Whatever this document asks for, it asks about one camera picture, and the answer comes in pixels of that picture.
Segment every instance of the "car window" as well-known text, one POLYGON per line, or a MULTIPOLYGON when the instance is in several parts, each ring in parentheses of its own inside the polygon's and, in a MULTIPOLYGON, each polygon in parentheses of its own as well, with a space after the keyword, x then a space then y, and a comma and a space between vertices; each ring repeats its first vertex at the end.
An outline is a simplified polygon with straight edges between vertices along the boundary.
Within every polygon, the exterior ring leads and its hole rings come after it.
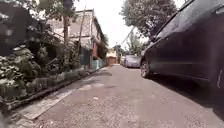
POLYGON ((168 36, 170 33, 172 33, 179 25, 179 18, 180 18, 180 14, 177 13, 175 17, 173 17, 173 19, 170 20, 170 22, 167 23, 167 25, 160 31, 157 37, 163 38, 168 36))
POLYGON ((218 5, 217 0, 192 0, 191 3, 180 12, 179 27, 187 27, 194 23, 203 13, 218 5))

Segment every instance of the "house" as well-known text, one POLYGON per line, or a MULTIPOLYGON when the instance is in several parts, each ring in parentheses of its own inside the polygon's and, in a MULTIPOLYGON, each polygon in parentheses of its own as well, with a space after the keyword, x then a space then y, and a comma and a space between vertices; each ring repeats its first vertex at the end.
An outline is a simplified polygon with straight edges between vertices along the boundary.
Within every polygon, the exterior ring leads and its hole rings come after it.
POLYGON ((113 49, 108 50, 107 55, 107 65, 112 65, 117 63, 117 52, 113 49))
MULTIPOLYGON (((105 49, 105 37, 99 22, 95 16, 94 10, 77 11, 75 13, 76 20, 70 19, 68 27, 69 38, 71 44, 79 40, 81 32, 81 64, 87 65, 89 68, 99 67, 98 60, 104 59, 99 53, 105 49)), ((63 22, 58 20, 49 20, 52 30, 63 37, 63 22)))

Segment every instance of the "asphalt road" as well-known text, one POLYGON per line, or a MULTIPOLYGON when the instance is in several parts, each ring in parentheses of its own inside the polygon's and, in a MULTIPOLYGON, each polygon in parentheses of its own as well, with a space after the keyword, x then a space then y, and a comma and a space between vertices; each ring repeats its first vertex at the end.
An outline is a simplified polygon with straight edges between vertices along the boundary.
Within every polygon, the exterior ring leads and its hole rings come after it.
POLYGON ((224 94, 167 76, 140 77, 121 66, 87 78, 41 115, 42 128, 223 128, 224 94))

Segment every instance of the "car wheel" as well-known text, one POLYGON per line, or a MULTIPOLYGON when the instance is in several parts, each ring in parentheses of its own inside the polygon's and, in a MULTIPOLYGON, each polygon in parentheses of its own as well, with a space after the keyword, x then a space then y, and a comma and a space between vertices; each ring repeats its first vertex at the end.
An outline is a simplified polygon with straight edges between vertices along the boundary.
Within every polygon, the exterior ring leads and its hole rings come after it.
POLYGON ((149 67, 148 61, 144 60, 141 63, 140 69, 141 69, 141 76, 143 78, 150 78, 150 77, 152 77, 153 72, 151 71, 151 69, 149 67))

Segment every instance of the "car door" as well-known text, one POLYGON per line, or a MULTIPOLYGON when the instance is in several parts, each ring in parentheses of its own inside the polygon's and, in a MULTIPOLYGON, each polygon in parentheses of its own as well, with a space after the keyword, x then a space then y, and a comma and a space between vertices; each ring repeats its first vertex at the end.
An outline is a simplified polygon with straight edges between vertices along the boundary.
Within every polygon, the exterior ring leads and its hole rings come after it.
POLYGON ((150 61, 152 70, 170 74, 174 73, 176 55, 179 53, 178 38, 176 29, 179 25, 179 13, 176 13, 157 35, 158 41, 152 47, 153 57, 150 61))
POLYGON ((191 0, 189 4, 181 10, 179 31, 180 34, 180 54, 177 58, 179 75, 207 79, 205 69, 208 47, 205 43, 205 29, 203 28, 206 18, 203 15, 209 11, 212 1, 191 0))

